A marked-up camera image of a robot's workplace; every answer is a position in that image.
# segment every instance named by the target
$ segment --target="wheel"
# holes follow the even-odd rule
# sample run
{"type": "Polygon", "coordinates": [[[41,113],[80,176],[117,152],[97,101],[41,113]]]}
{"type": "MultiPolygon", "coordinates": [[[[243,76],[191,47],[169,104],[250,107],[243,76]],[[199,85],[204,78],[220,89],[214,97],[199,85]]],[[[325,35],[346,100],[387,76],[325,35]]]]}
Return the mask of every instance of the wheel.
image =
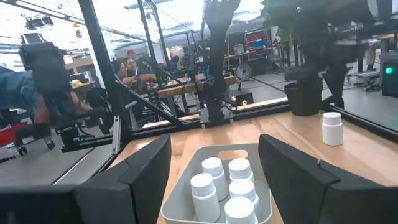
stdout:
{"type": "Polygon", "coordinates": [[[22,152],[22,149],[18,149],[17,151],[18,151],[18,154],[19,154],[20,156],[24,156],[24,153],[22,152]]]}
{"type": "Polygon", "coordinates": [[[54,143],[54,141],[48,142],[48,143],[47,143],[47,148],[50,149],[50,150],[52,150],[53,148],[55,148],[55,143],[54,143]]]}
{"type": "Polygon", "coordinates": [[[27,154],[27,149],[26,149],[26,147],[21,148],[21,150],[22,150],[22,152],[23,152],[24,154],[27,154]]]}

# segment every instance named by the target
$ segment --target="white bottle cap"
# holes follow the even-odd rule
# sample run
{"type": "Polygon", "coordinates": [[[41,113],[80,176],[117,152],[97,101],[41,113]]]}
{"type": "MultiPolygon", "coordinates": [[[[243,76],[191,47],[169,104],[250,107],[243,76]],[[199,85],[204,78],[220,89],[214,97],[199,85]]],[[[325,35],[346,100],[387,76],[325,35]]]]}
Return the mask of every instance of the white bottle cap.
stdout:
{"type": "Polygon", "coordinates": [[[197,174],[191,178],[192,192],[196,195],[206,195],[214,190],[213,177],[210,174],[197,174]]]}
{"type": "Polygon", "coordinates": [[[201,163],[201,167],[204,173],[210,174],[212,176],[220,175],[223,172],[223,165],[221,163],[221,159],[217,157],[205,159],[201,163]]]}
{"type": "Polygon", "coordinates": [[[234,159],[228,164],[229,173],[234,179],[248,178],[251,174],[250,162],[247,159],[234,159]]]}
{"type": "Polygon", "coordinates": [[[244,197],[229,200],[224,207],[228,224],[252,224],[257,220],[253,203],[244,197]]]}
{"type": "Polygon", "coordinates": [[[327,125],[337,125],[341,123],[341,114],[336,112],[324,113],[322,118],[323,123],[327,125]]]}
{"type": "Polygon", "coordinates": [[[231,193],[231,198],[244,197],[251,201],[256,198],[254,183],[247,179],[232,181],[232,183],[229,185],[229,192],[231,193]]]}

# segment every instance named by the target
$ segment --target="workbench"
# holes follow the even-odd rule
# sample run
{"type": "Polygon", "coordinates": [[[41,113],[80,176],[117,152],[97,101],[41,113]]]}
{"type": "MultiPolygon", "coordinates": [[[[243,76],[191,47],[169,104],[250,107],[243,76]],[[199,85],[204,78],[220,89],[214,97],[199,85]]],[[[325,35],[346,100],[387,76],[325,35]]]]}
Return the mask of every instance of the workbench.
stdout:
{"type": "MultiPolygon", "coordinates": [[[[210,129],[192,129],[171,134],[172,158],[164,200],[184,172],[194,153],[205,146],[246,144],[259,141],[260,134],[270,134],[297,149],[329,162],[356,175],[385,186],[398,185],[398,144],[379,137],[349,122],[344,124],[344,144],[327,146],[322,141],[322,113],[293,116],[278,113],[226,124],[210,129]]],[[[131,141],[110,167],[134,154],[157,137],[131,141]]],[[[272,224],[283,223],[277,205],[272,200],[272,224]]],[[[164,219],[159,215],[159,224],[164,219]]]]}
{"type": "Polygon", "coordinates": [[[93,86],[95,86],[95,83],[96,83],[95,81],[86,82],[81,85],[72,86],[72,88],[73,91],[79,96],[79,98],[85,101],[88,90],[90,90],[93,86]]]}
{"type": "MultiPolygon", "coordinates": [[[[198,74],[195,76],[197,82],[198,82],[198,91],[202,91],[203,87],[205,86],[205,76],[204,74],[198,74]]],[[[230,86],[232,84],[235,83],[235,77],[233,77],[232,75],[229,75],[227,77],[224,77],[225,79],[225,83],[227,86],[230,86]]],[[[178,80],[180,80],[182,83],[186,83],[188,82],[190,79],[189,78],[178,78],[178,80]]],[[[173,96],[178,96],[178,95],[184,95],[186,93],[194,93],[196,92],[196,87],[194,83],[189,83],[186,85],[180,85],[180,86],[176,86],[176,87],[170,87],[167,88],[168,86],[173,86],[178,84],[175,80],[171,80],[170,82],[168,82],[168,84],[164,87],[163,90],[159,90],[158,91],[158,95],[161,98],[167,98],[167,101],[169,102],[169,107],[171,109],[171,112],[174,116],[177,115],[176,111],[175,111],[175,107],[174,107],[174,100],[173,100],[173,96]]],[[[184,110],[187,113],[187,102],[184,101],[184,110]]]]}

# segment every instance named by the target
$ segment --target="metal frame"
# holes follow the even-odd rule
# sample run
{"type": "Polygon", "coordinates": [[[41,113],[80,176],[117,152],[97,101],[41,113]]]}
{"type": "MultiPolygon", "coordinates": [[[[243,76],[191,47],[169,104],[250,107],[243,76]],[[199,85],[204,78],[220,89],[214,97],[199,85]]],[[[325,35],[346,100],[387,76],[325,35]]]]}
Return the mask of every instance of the metal frame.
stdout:
{"type": "Polygon", "coordinates": [[[167,55],[166,44],[164,42],[162,26],[160,24],[159,13],[157,12],[156,4],[152,0],[145,0],[145,1],[152,7],[152,10],[154,11],[154,17],[155,17],[155,20],[156,20],[157,28],[159,30],[160,44],[162,45],[162,51],[163,51],[163,55],[164,55],[164,60],[166,60],[166,65],[169,65],[169,56],[167,55]]]}
{"type": "MultiPolygon", "coordinates": [[[[87,23],[87,27],[89,30],[89,35],[91,38],[91,41],[93,42],[93,48],[95,50],[95,54],[97,55],[97,60],[100,64],[100,70],[101,73],[105,76],[104,82],[106,84],[106,89],[110,92],[112,92],[113,88],[115,85],[112,84],[114,83],[114,75],[113,72],[111,71],[111,66],[109,63],[109,57],[108,53],[105,48],[105,43],[102,37],[102,33],[100,32],[100,27],[98,25],[98,21],[95,15],[94,7],[92,0],[79,0],[83,16],[85,17],[85,21],[87,23]]],[[[144,14],[143,10],[143,5],[142,5],[142,0],[138,0],[139,8],[141,11],[141,17],[143,18],[143,24],[144,28],[146,30],[146,34],[148,37],[149,41],[149,50],[151,52],[152,60],[154,61],[155,64],[157,64],[156,59],[154,57],[154,49],[152,42],[150,41],[150,34],[147,28],[147,23],[146,23],[146,17],[144,14]]],[[[111,101],[116,107],[122,107],[124,108],[124,105],[120,103],[120,101],[117,99],[117,95],[114,93],[112,94],[111,101]]],[[[371,121],[368,121],[364,118],[361,118],[359,116],[356,116],[354,114],[351,114],[345,110],[342,110],[340,108],[336,108],[332,105],[323,105],[323,109],[325,111],[337,111],[342,114],[343,119],[352,122],[354,124],[357,124],[367,130],[370,130],[384,138],[390,139],[392,141],[397,142],[398,136],[397,136],[397,131],[387,129],[381,125],[378,125],[376,123],[373,123],[371,121]]],[[[259,106],[256,108],[249,108],[245,110],[239,110],[239,111],[234,111],[234,120],[240,120],[240,119],[248,119],[248,118],[253,118],[256,116],[264,116],[268,114],[274,114],[274,113],[281,113],[290,110],[289,103],[287,101],[280,102],[280,103],[274,103],[270,105],[264,105],[264,106],[259,106]]],[[[140,138],[147,138],[151,136],[157,136],[160,134],[165,134],[165,133],[174,133],[178,131],[185,131],[188,129],[194,129],[194,128],[199,128],[201,125],[198,122],[198,119],[190,120],[190,121],[182,121],[184,125],[176,125],[176,124],[165,124],[161,126],[154,126],[151,128],[146,128],[146,129],[140,129],[140,130],[130,130],[124,128],[126,125],[124,125],[124,122],[128,121],[124,116],[122,116],[122,111],[117,111],[117,115],[120,115],[121,118],[121,150],[113,155],[109,160],[107,161],[106,164],[104,164],[103,167],[101,167],[99,170],[97,170],[96,173],[99,173],[103,170],[106,170],[109,165],[115,160],[116,156],[123,151],[125,145],[129,141],[135,140],[135,139],[140,139],[140,138]]],[[[95,147],[95,145],[103,145],[104,143],[106,144],[111,144],[112,142],[112,136],[103,136],[102,138],[99,139],[99,142],[92,143],[92,146],[95,147]]]]}
{"type": "Polygon", "coordinates": [[[370,121],[366,118],[360,117],[356,114],[350,113],[346,110],[338,108],[337,106],[333,105],[323,105],[323,110],[327,112],[337,112],[341,114],[341,117],[353,123],[361,128],[364,128],[374,134],[377,134],[380,137],[388,139],[392,142],[398,143],[398,131],[393,130],[391,128],[387,128],[383,125],[377,124],[373,121],[370,121]]]}
{"type": "MultiPolygon", "coordinates": [[[[64,21],[76,22],[77,24],[84,25],[84,26],[86,25],[84,20],[81,20],[79,18],[70,16],[70,15],[66,15],[66,14],[64,14],[62,12],[57,12],[57,11],[54,11],[54,10],[51,10],[51,9],[44,8],[42,6],[38,6],[38,5],[32,4],[30,2],[26,2],[26,1],[22,1],[22,0],[13,0],[13,1],[0,0],[0,2],[4,3],[4,4],[11,5],[11,6],[19,7],[21,9],[27,9],[27,10],[30,10],[30,11],[33,11],[33,12],[37,12],[37,13],[40,13],[40,14],[43,14],[43,15],[54,17],[54,18],[57,18],[57,19],[62,19],[64,21]],[[17,4],[18,1],[19,2],[23,2],[24,4],[31,5],[33,7],[37,7],[37,8],[41,8],[43,10],[46,10],[46,11],[53,12],[54,14],[51,14],[51,13],[48,13],[48,12],[43,12],[43,11],[40,11],[40,10],[36,10],[36,9],[30,8],[30,7],[27,7],[27,6],[21,6],[21,5],[17,4]]],[[[133,38],[133,39],[141,40],[141,41],[144,41],[144,42],[147,41],[145,38],[142,38],[142,37],[137,37],[135,35],[127,34],[125,32],[121,32],[121,31],[118,31],[118,30],[115,30],[115,29],[111,29],[111,28],[108,28],[108,27],[105,27],[105,26],[100,26],[100,27],[101,27],[101,30],[105,30],[105,31],[108,31],[108,32],[111,32],[111,33],[114,33],[114,34],[123,35],[123,36],[130,37],[130,38],[133,38]]]]}

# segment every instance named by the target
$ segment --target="ceiling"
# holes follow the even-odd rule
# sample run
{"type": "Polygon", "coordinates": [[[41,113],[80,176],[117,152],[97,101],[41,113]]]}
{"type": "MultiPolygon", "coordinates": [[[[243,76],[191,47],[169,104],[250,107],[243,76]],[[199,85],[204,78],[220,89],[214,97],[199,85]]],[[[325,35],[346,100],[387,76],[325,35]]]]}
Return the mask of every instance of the ceiling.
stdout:
{"type": "MultiPolygon", "coordinates": [[[[188,28],[181,25],[185,24],[189,29],[200,30],[201,17],[203,12],[204,0],[156,0],[158,2],[159,19],[164,35],[173,35],[181,31],[188,31],[188,28]]],[[[57,12],[68,14],[77,18],[83,18],[77,0],[27,0],[27,2],[38,6],[46,7],[57,12]]],[[[127,34],[145,37],[145,30],[141,22],[141,14],[136,7],[136,0],[112,0],[104,4],[103,0],[93,0],[96,14],[100,25],[109,27],[127,34]]],[[[261,0],[243,0],[235,12],[234,21],[250,21],[259,16],[262,8],[261,0]]],[[[152,14],[152,9],[145,8],[147,14],[152,14]]],[[[21,9],[7,4],[1,4],[0,30],[1,36],[10,37],[8,41],[20,43],[18,39],[22,33],[28,30],[24,28],[26,17],[40,16],[35,12],[21,9]]],[[[86,39],[77,39],[76,29],[71,22],[53,18],[54,26],[46,26],[39,30],[43,36],[54,42],[57,46],[64,49],[75,49],[83,47],[86,39]]],[[[152,39],[159,38],[159,31],[155,19],[148,21],[152,39]]],[[[83,36],[87,36],[84,26],[80,26],[83,36]]],[[[107,38],[112,42],[112,47],[140,42],[121,35],[107,33],[107,38]]]]}

